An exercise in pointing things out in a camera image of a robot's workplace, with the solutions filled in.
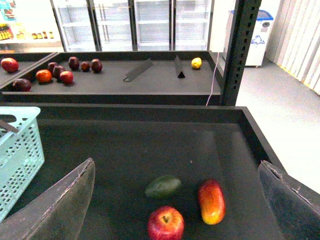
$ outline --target lemon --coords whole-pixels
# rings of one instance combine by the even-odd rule
[[[202,65],[202,61],[200,57],[194,58],[191,62],[191,66],[193,69],[200,69],[201,65]]]

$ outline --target apple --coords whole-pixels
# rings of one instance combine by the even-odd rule
[[[70,71],[63,71],[60,73],[60,79],[64,84],[69,85],[73,83],[74,75]]]
[[[55,66],[58,66],[58,63],[56,62],[49,62],[48,63],[48,70],[50,71],[50,73],[53,75],[54,74],[54,68]]]
[[[88,61],[83,61],[81,63],[81,69],[83,72],[89,72],[90,70],[90,63]]]
[[[65,68],[63,67],[63,66],[55,66],[54,68],[53,68],[53,73],[52,73],[52,76],[56,79],[56,81],[58,82],[58,83],[60,83],[61,82],[61,80],[60,80],[60,74],[62,73],[62,72],[64,72],[65,71]]]
[[[162,206],[151,213],[147,224],[151,240],[181,240],[185,221],[172,206]]]
[[[19,69],[17,60],[7,57],[1,60],[1,67],[8,73],[14,73]]]
[[[14,90],[18,92],[29,92],[31,89],[31,82],[24,78],[19,78],[12,83]]]
[[[79,59],[76,57],[76,56],[71,56],[69,58],[69,67],[73,70],[73,71],[76,71],[79,69],[79,66],[80,66],[80,62],[79,62]]]
[[[94,62],[100,62],[100,60],[98,58],[94,58],[92,59],[91,63],[94,63]]]
[[[91,69],[94,73],[100,73],[102,70],[102,63],[101,61],[93,61],[91,62]]]

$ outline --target window blinds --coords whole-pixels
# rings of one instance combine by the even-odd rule
[[[266,57],[320,95],[319,0],[281,0]]]

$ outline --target refrigerator door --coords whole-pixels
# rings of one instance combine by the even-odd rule
[[[175,50],[207,50],[211,0],[176,0]]]
[[[134,0],[139,51],[170,50],[170,1]]]
[[[52,0],[67,52],[95,52],[86,0]]]
[[[94,0],[102,51],[132,51],[128,0]]]

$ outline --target light blue basket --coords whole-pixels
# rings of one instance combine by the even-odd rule
[[[13,115],[9,124],[19,132],[0,128],[0,222],[6,217],[45,162],[37,115],[38,107],[0,107],[2,115]]]

